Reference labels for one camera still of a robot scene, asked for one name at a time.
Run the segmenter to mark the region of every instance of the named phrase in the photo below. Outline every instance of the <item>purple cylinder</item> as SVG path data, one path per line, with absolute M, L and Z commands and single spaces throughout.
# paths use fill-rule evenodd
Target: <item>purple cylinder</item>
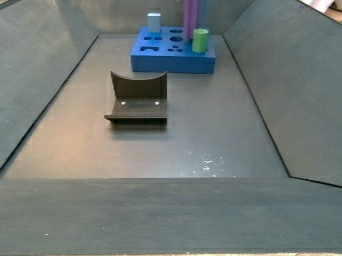
M 193 30 L 199 26 L 200 0 L 184 0 L 184 38 L 193 39 Z

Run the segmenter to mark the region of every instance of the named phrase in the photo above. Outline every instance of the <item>gray metal surface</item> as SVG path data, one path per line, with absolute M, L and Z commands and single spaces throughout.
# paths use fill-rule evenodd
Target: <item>gray metal surface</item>
M 340 25 L 256 0 L 224 37 L 291 175 L 342 185 Z
M 0 166 L 56 94 L 97 32 L 63 0 L 0 11 Z
M 1 255 L 342 253 L 342 190 L 278 179 L 2 180 Z
M 137 34 L 147 25 L 149 8 L 161 11 L 163 26 L 183 25 L 183 0 L 68 0 L 73 8 L 87 17 L 100 33 Z M 222 35 L 254 0 L 208 1 L 207 25 L 212 34 Z
M 167 126 L 112 126 L 111 71 L 136 36 L 100 36 L 2 170 L 4 178 L 287 178 L 222 36 L 213 75 L 168 74 Z

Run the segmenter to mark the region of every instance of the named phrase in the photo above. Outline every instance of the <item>blue foam block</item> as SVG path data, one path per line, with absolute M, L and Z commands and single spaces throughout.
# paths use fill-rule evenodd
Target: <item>blue foam block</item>
M 131 52 L 133 72 L 212 74 L 215 61 L 211 39 L 207 52 L 195 53 L 181 27 L 161 27 L 161 33 L 149 33 L 148 27 L 141 27 Z

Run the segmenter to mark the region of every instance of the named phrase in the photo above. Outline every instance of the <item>green cylinder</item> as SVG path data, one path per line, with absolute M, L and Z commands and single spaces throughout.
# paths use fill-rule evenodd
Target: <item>green cylinder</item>
M 208 30 L 197 28 L 193 30 L 193 42 L 192 51 L 196 53 L 204 53 L 208 46 Z

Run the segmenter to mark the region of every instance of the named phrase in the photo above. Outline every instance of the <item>bin floor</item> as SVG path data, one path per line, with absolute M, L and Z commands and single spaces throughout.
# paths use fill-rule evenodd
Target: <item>bin floor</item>
M 104 119 L 115 99 L 109 72 L 157 75 L 131 72 L 135 39 L 100 36 L 2 178 L 287 178 L 222 36 L 212 38 L 213 75 L 168 74 L 165 126 L 112 125 Z

